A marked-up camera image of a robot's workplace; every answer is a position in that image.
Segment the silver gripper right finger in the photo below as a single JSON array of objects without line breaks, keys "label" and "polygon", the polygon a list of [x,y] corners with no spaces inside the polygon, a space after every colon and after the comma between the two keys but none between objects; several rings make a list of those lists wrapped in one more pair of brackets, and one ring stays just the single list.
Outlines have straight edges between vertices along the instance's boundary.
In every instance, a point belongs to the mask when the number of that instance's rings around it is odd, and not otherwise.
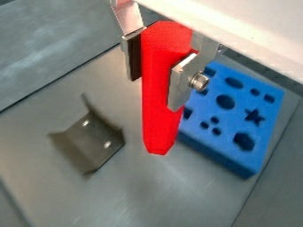
[{"label": "silver gripper right finger", "polygon": [[218,41],[197,31],[193,33],[191,47],[190,54],[171,70],[167,106],[174,112],[187,102],[193,90],[202,92],[206,89],[210,83],[205,75],[206,66],[227,50]]}]

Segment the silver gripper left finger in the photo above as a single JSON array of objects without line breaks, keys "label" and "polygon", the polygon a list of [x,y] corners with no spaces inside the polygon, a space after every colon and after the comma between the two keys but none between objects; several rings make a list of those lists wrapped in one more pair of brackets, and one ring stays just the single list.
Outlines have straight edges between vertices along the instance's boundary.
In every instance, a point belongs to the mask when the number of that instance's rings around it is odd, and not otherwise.
[{"label": "silver gripper left finger", "polygon": [[142,31],[146,29],[139,5],[133,0],[110,0],[121,28],[121,48],[126,56],[129,79],[142,77]]}]

